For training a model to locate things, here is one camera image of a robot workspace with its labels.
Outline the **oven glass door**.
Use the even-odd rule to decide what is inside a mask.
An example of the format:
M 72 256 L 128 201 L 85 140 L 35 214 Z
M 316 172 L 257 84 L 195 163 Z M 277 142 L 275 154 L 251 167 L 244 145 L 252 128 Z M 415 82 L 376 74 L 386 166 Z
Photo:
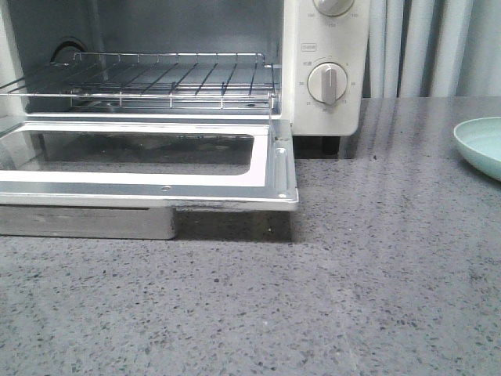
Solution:
M 180 210 L 286 212 L 297 203 L 284 121 L 1 120 L 4 235 L 167 240 Z

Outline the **lower oven timer knob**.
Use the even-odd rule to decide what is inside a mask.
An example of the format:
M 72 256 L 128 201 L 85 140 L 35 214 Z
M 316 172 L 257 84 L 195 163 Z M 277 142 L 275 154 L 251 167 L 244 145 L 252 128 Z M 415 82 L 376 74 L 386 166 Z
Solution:
M 307 86 L 310 96 L 320 103 L 334 105 L 345 93 L 348 76 L 336 63 L 322 63 L 308 76 Z

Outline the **white Toshiba toaster oven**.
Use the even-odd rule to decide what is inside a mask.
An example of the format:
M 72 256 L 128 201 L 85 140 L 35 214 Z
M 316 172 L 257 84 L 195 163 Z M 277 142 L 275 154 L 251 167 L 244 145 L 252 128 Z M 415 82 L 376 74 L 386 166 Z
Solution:
M 282 67 L 279 107 L 179 113 L 28 112 L 26 100 L 1 94 L 4 116 L 116 118 L 274 118 L 294 136 L 321 136 L 331 153 L 356 132 L 369 31 L 370 2 L 354 1 L 337 17 L 313 1 L 4 1 L 1 4 L 1 87 L 74 52 L 253 53 Z M 348 76 L 334 104 L 313 99 L 308 76 L 322 63 Z

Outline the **upper oven control knob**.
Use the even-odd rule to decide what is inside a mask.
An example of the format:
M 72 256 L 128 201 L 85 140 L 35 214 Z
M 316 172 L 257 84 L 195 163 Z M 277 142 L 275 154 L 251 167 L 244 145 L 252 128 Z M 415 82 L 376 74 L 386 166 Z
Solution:
M 337 17 L 345 14 L 354 0 L 314 0 L 313 3 L 316 10 L 324 16 Z

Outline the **grey pleated curtain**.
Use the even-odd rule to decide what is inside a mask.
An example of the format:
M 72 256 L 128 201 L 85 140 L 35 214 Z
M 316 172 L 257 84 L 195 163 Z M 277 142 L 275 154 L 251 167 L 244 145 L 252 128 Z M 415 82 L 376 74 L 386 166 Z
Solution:
M 373 1 L 366 98 L 499 96 L 498 1 Z

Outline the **mint green plate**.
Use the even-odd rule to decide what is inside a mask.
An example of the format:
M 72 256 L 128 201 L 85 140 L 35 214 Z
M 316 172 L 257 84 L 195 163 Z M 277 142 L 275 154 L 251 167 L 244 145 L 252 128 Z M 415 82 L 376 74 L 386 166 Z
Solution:
M 500 181 L 500 117 L 464 121 L 453 129 L 453 135 L 466 161 Z

